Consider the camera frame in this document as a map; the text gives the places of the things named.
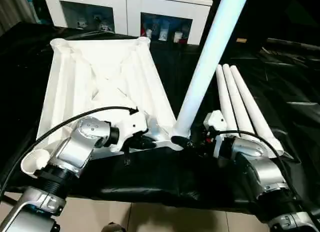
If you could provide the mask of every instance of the cabinet door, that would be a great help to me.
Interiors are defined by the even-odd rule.
[[[128,34],[126,0],[46,0],[55,26]]]
[[[168,0],[126,0],[128,35],[152,33],[152,39],[171,42],[176,32],[188,44],[198,45],[210,7]],[[162,32],[167,32],[163,39]]]

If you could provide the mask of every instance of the black plastic sheet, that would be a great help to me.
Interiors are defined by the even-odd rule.
[[[2,74],[2,129],[0,169],[30,145],[45,97],[53,51],[53,38],[69,40],[129,39],[101,32],[18,24],[0,37]],[[196,67],[196,46],[152,42],[150,51],[163,86],[177,116]],[[275,136],[294,158],[284,158],[292,182],[313,214],[320,216],[320,88],[319,66],[312,68],[291,59],[276,60],[234,47],[223,63],[235,64],[270,124]],[[219,109],[216,79],[212,80],[195,125]],[[34,180],[17,171],[10,189],[23,190]],[[91,161],[74,185],[74,196],[129,202],[154,202],[171,206],[222,209],[263,214],[245,193],[232,166],[217,167],[185,151],[168,148],[131,154],[131,165],[122,156]]]

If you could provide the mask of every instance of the silver metal joint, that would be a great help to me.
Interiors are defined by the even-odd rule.
[[[244,168],[250,190],[257,199],[264,193],[288,189],[280,169],[267,154],[268,151],[259,142],[236,138],[232,145],[232,157]]]
[[[76,123],[70,137],[60,143],[48,163],[68,169],[80,177],[93,149],[105,144],[110,132],[109,123],[84,117]]]
[[[307,226],[311,227],[315,232],[319,232],[307,212],[296,212],[280,215],[272,219],[268,223],[268,226],[270,228],[273,226],[281,226],[283,230]]]
[[[52,214],[60,214],[65,204],[66,201],[60,197],[34,187],[28,187],[28,189],[23,193],[15,206],[3,220],[2,224],[0,225],[0,231],[7,231],[18,214],[22,211],[23,207],[26,205],[33,205],[37,209]]]

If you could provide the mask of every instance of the white pvc pipe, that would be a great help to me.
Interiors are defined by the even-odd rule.
[[[236,118],[236,123],[239,127],[239,130],[254,133],[255,132],[254,128],[251,125],[249,115],[241,99],[239,90],[237,88],[236,82],[232,76],[232,73],[228,64],[224,64],[223,73],[224,73],[226,85],[228,87],[230,99],[232,102],[232,107],[233,107],[235,118]],[[240,136],[242,138],[249,139],[249,140],[257,140],[254,137],[246,134],[241,134]]]
[[[231,100],[230,100],[225,76],[222,71],[222,66],[220,64],[216,67],[216,81],[217,81],[218,91],[219,91],[221,112],[226,120],[227,130],[237,130],[238,128],[236,124],[234,110],[231,105]]]
[[[189,137],[190,127],[245,3],[246,0],[221,0],[173,128],[173,135]]]
[[[279,140],[274,137],[274,134],[272,133],[266,119],[264,118],[255,99],[244,82],[239,70],[236,66],[231,66],[231,72],[257,134],[266,139],[276,149],[279,155],[283,155],[284,148]],[[271,156],[269,153],[269,157],[275,157],[275,155],[272,153]]]

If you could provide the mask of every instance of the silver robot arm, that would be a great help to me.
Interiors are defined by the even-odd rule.
[[[197,152],[204,151],[201,156],[233,161],[234,175],[263,211],[264,215],[257,218],[267,223],[271,231],[319,232],[279,167],[268,158],[270,148],[260,141],[239,138],[234,132],[230,132],[232,136],[220,134],[219,131],[226,131],[225,119],[221,112],[213,115],[209,114],[204,120],[205,129],[197,135],[198,141],[173,136],[172,142],[184,148],[196,148]]]
[[[140,112],[131,115],[127,128],[93,117],[77,121],[70,137],[52,153],[46,167],[38,170],[36,187],[28,187],[0,225],[0,232],[59,231],[52,215],[61,214],[72,181],[79,178],[95,148],[124,142],[135,133],[146,132],[147,122]]]

